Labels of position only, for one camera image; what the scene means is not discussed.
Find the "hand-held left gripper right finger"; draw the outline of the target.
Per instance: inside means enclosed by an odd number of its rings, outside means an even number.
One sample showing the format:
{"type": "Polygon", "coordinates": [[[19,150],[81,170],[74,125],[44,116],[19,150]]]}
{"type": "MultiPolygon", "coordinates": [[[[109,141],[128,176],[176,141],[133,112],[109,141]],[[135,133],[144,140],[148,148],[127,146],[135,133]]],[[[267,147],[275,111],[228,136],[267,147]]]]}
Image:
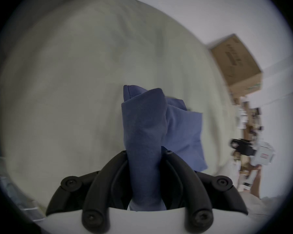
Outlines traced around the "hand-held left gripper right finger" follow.
{"type": "Polygon", "coordinates": [[[167,210],[185,207],[185,229],[203,233],[213,224],[213,209],[248,215],[232,180],[197,172],[177,154],[161,150],[161,198],[167,210]]]}

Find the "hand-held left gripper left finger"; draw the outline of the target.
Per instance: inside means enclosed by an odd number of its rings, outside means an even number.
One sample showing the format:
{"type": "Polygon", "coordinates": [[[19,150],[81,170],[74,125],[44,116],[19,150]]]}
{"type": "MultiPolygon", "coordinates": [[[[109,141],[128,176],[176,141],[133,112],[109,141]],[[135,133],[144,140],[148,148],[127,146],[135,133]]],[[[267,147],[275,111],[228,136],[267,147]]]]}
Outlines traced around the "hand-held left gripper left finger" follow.
{"type": "Polygon", "coordinates": [[[126,151],[113,157],[100,171],[80,177],[65,177],[48,204],[46,216],[82,210],[81,222],[91,233],[106,233],[110,227],[108,208],[112,186],[126,171],[126,151]]]}

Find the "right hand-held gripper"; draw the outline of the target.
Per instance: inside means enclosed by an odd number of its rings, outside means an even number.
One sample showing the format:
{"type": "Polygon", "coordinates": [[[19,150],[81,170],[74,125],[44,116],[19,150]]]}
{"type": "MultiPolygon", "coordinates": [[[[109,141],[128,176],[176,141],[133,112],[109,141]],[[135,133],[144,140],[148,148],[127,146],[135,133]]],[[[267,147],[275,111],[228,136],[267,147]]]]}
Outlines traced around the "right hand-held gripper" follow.
{"type": "Polygon", "coordinates": [[[256,140],[245,148],[244,139],[231,139],[230,146],[241,155],[250,157],[251,166],[269,165],[276,152],[273,147],[263,140],[256,140]]]}

